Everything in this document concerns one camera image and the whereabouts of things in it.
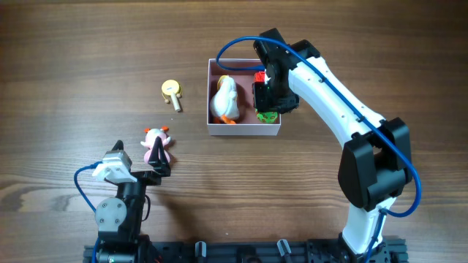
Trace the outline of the white duck plush toy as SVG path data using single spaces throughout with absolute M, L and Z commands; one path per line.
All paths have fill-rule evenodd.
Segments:
M 222 75 L 217 83 L 217 92 L 209 103 L 214 123 L 236 124 L 240 117 L 236 83 L 229 75 Z

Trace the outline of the green ball red numbers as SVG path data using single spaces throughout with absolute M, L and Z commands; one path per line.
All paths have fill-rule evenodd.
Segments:
M 261 123 L 275 124 L 279 117 L 279 114 L 277 112 L 256 112 L 256 116 Z

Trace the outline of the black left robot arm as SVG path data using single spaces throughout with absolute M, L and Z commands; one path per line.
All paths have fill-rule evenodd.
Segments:
M 162 178 L 171 173 L 160 137 L 156 137 L 150 147 L 148 164 L 151 170 L 133 172 L 132 161 L 119 140 L 97 165 L 93 176 L 117 186 L 117 192 L 96 207 L 98 241 L 91 255 L 92 262 L 163 261 L 149 236 L 140 232 L 142 222 L 148 218 L 143 208 L 151 204 L 146 195 L 147 187 L 160 185 Z

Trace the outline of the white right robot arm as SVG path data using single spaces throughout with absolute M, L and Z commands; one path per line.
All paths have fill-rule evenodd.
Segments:
M 309 41 L 288 45 L 273 28 L 261 33 L 253 47 L 265 67 L 265 83 L 253 87 L 256 110 L 289 113 L 303 99 L 339 141 L 338 181 L 350 203 L 341 238 L 354 259 L 362 260 L 382 242 L 383 212 L 412 181 L 407 125 L 366 107 Z

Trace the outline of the red toy fire truck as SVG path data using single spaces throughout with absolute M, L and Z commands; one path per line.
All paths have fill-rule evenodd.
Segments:
M 254 74 L 254 84 L 265 84 L 265 72 L 260 71 L 260 72 L 255 72 Z

